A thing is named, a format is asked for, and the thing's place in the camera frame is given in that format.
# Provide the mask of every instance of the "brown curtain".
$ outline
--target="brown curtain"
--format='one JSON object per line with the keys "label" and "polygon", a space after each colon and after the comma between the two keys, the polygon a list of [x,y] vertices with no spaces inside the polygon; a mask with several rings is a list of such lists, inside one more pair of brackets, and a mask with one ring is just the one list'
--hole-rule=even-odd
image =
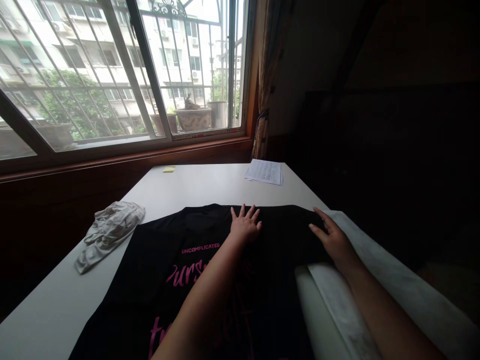
{"label": "brown curtain", "polygon": [[269,134],[270,95],[274,93],[274,80],[283,56],[294,0],[259,0],[264,2],[265,18],[258,61],[258,111],[252,159],[264,159]]}

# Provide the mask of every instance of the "hand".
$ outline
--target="hand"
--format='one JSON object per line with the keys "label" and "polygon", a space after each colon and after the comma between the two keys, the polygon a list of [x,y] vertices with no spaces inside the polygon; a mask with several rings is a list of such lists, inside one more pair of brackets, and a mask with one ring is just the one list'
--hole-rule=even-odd
{"label": "hand", "polygon": [[313,211],[323,220],[328,234],[313,224],[310,224],[309,227],[316,237],[321,240],[326,252],[335,262],[335,266],[343,276],[346,277],[352,270],[363,269],[364,264],[362,260],[360,260],[349,238],[342,229],[323,211],[316,207],[313,208]]}
{"label": "hand", "polygon": [[231,209],[231,227],[230,235],[238,239],[239,241],[250,242],[257,238],[260,230],[262,229],[262,222],[257,223],[259,218],[260,209],[255,211],[255,205],[252,205],[250,210],[245,215],[245,204],[241,206],[240,214],[235,214],[235,210]]}

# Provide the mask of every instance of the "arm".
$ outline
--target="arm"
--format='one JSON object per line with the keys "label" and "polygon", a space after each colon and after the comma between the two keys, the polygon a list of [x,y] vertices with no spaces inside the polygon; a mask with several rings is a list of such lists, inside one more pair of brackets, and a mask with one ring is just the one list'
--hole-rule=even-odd
{"label": "arm", "polygon": [[152,360],[198,359],[205,355],[203,328],[225,304],[243,249],[262,229],[261,221],[256,224],[260,210],[254,211],[255,205],[245,215],[243,204],[237,217],[231,208],[230,234],[191,288]]}
{"label": "arm", "polygon": [[310,224],[325,250],[345,277],[381,356],[387,360],[445,359],[407,313],[368,271],[338,225],[316,207],[324,233]]}

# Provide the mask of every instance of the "white rolled fabric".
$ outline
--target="white rolled fabric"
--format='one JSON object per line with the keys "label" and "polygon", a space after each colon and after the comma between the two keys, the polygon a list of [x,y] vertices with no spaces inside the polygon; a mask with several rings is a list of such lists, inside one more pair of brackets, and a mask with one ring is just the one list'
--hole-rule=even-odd
{"label": "white rolled fabric", "polygon": [[145,208],[134,202],[115,201],[95,213],[95,221],[83,241],[88,245],[75,261],[80,274],[85,274],[119,246],[144,219]]}

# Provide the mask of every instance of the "flower pot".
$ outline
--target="flower pot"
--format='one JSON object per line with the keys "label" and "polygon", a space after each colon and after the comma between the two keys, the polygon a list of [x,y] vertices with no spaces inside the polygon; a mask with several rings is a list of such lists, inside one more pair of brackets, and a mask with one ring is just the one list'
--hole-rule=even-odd
{"label": "flower pot", "polygon": [[168,125],[170,126],[170,131],[172,134],[176,134],[179,132],[179,128],[177,126],[177,115],[176,114],[167,114],[166,118],[168,119]]}
{"label": "flower pot", "polygon": [[228,128],[227,102],[226,101],[209,101],[208,107],[211,108],[211,128],[223,129]]}
{"label": "flower pot", "polygon": [[55,124],[38,126],[35,129],[54,150],[61,151],[76,145],[70,133],[71,126],[71,124]]}
{"label": "flower pot", "polygon": [[158,136],[165,136],[164,127],[162,125],[162,121],[160,120],[160,115],[150,115],[150,117],[155,123],[156,130],[158,131]]}
{"label": "flower pot", "polygon": [[201,131],[210,129],[210,115],[212,109],[209,107],[198,110],[175,110],[178,122],[186,132]]}
{"label": "flower pot", "polygon": [[0,129],[0,158],[16,158],[33,154],[32,149],[13,129],[9,127]]}

